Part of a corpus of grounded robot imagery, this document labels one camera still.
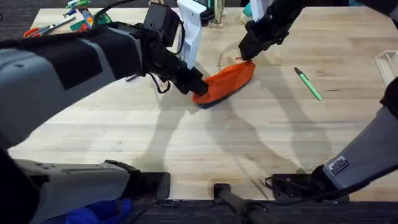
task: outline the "dark carpet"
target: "dark carpet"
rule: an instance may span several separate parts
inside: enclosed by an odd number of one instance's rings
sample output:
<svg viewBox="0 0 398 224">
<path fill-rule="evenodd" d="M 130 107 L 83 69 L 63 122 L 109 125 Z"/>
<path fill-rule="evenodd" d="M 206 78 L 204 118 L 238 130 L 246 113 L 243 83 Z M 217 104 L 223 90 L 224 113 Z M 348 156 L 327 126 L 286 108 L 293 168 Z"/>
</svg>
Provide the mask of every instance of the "dark carpet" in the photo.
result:
<svg viewBox="0 0 398 224">
<path fill-rule="evenodd" d="M 0 40 L 22 37 L 28 30 L 40 8 L 64 7 L 68 0 L 0 0 Z M 92 0 L 92 7 L 104 7 L 113 0 Z M 344 0 L 320 1 L 319 5 L 345 5 Z M 166 0 L 174 6 L 174 0 Z M 239 7 L 241 0 L 226 0 L 226 7 Z M 147 0 L 137 0 L 123 7 L 147 7 Z M 209 208 L 210 201 L 178 202 L 175 207 L 154 206 L 136 223 L 238 223 L 238 219 L 227 206 Z M 137 203 L 134 214 L 147 204 Z M 398 223 L 398 203 L 350 202 L 339 204 L 307 203 L 288 207 L 270 207 L 271 214 L 291 223 Z"/>
<path fill-rule="evenodd" d="M 70 0 L 0 0 L 0 40 L 21 38 L 30 28 L 40 8 L 61 8 Z M 105 7 L 116 0 L 92 0 L 90 7 Z M 347 0 L 314 0 L 317 6 L 340 6 Z M 226 7 L 240 7 L 248 0 L 226 0 Z M 176 6 L 174 0 L 165 0 L 169 6 Z M 148 0 L 136 0 L 121 7 L 147 7 Z"/>
<path fill-rule="evenodd" d="M 178 202 L 175 208 L 154 206 L 135 223 L 189 223 L 189 224 L 238 224 L 237 216 L 226 205 L 206 208 L 209 201 Z M 147 204 L 138 203 L 134 215 Z M 306 203 L 283 207 L 269 207 L 269 213 L 287 223 L 306 224 L 387 224 L 398 223 L 398 203 L 348 202 L 338 204 Z"/>
</svg>

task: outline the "pen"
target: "pen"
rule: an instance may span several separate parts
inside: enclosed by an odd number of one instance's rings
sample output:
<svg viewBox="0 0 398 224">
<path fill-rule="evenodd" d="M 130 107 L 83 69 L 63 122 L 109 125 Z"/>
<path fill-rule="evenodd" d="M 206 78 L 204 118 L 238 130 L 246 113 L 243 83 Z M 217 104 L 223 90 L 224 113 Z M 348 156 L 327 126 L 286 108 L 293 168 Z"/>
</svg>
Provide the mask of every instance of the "pen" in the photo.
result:
<svg viewBox="0 0 398 224">
<path fill-rule="evenodd" d="M 294 68 L 294 70 L 296 71 L 296 73 L 298 74 L 298 76 L 301 78 L 301 80 L 303 80 L 304 84 L 308 87 L 308 89 L 311 91 L 311 93 L 319 100 L 322 100 L 321 95 L 317 92 L 317 90 L 312 86 L 312 84 L 310 83 L 310 81 L 308 80 L 308 78 L 304 75 L 304 73 L 302 71 L 300 71 L 300 69 L 298 69 L 297 67 Z"/>
</svg>

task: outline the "black mount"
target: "black mount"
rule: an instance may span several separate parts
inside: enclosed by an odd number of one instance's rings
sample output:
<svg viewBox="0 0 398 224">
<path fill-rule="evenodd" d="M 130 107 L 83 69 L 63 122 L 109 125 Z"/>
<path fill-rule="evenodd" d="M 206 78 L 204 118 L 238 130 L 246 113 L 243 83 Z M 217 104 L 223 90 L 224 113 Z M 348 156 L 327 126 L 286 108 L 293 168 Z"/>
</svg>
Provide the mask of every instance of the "black mount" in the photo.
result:
<svg viewBox="0 0 398 224">
<path fill-rule="evenodd" d="M 272 190 L 275 200 L 285 202 L 335 192 L 337 188 L 330 182 L 322 169 L 323 165 L 318 166 L 311 174 L 274 174 L 266 178 L 265 185 Z M 322 200 L 347 202 L 349 196 L 348 194 L 329 195 L 315 201 L 321 202 Z"/>
<path fill-rule="evenodd" d="M 128 32 L 139 40 L 142 52 L 142 68 L 137 71 L 139 76 L 153 73 L 163 82 L 172 82 L 183 94 L 192 91 L 204 95 L 208 84 L 202 80 L 203 74 L 195 67 L 188 69 L 176 53 L 167 49 L 173 46 L 179 24 L 182 24 L 179 16 L 170 7 L 152 3 L 144 23 L 112 22 L 105 26 Z"/>
<path fill-rule="evenodd" d="M 133 200 L 162 200 L 170 195 L 170 174 L 168 172 L 141 172 L 122 162 L 106 160 L 109 164 L 125 169 L 130 174 L 129 182 L 121 198 Z"/>
<path fill-rule="evenodd" d="M 236 212 L 244 223 L 250 224 L 287 224 L 275 219 L 266 210 L 265 206 L 255 200 L 244 200 L 231 193 L 229 184 L 215 184 L 213 186 L 214 200 L 217 204 L 226 203 Z"/>
<path fill-rule="evenodd" d="M 249 21 L 239 44 L 243 60 L 250 60 L 274 44 L 282 44 L 308 0 L 276 0 L 258 21 Z"/>
</svg>

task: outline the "wooden table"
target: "wooden table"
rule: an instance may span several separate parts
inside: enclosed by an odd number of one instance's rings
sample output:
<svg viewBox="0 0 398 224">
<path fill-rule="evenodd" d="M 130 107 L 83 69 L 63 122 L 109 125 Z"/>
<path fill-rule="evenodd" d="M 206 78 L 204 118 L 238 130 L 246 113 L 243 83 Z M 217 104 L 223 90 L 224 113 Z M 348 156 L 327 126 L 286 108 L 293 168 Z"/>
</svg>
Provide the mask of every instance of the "wooden table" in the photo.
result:
<svg viewBox="0 0 398 224">
<path fill-rule="evenodd" d="M 146 10 L 112 9 L 109 15 L 134 24 Z M 58 21 L 65 11 L 41 9 L 33 26 Z M 245 34 L 240 12 L 227 8 L 223 29 L 204 29 L 197 57 L 204 74 L 235 63 Z M 373 119 L 385 89 L 374 57 L 398 48 L 391 20 L 365 7 L 307 8 L 290 33 L 256 57 L 254 79 L 245 88 L 211 109 L 198 109 L 176 89 L 157 94 L 149 77 L 121 80 L 54 116 L 10 153 L 59 163 L 115 159 L 144 171 L 166 170 L 170 198 L 209 199 L 220 182 L 244 198 L 272 198 L 262 177 L 311 172 Z M 308 91 L 295 66 L 323 101 Z M 351 199 L 396 201 L 397 183 L 398 172 Z"/>
</svg>

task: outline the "label sticker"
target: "label sticker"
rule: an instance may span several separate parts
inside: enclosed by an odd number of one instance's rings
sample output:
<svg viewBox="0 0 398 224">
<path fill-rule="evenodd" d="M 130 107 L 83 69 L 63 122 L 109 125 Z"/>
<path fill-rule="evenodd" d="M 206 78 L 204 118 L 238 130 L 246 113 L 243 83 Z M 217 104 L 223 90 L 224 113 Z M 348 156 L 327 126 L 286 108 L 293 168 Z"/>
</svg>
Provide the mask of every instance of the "label sticker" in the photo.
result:
<svg viewBox="0 0 398 224">
<path fill-rule="evenodd" d="M 328 167 L 333 174 L 338 174 L 343 171 L 345 168 L 349 166 L 349 162 L 344 158 L 344 156 L 340 156 L 334 162 L 332 162 Z"/>
</svg>

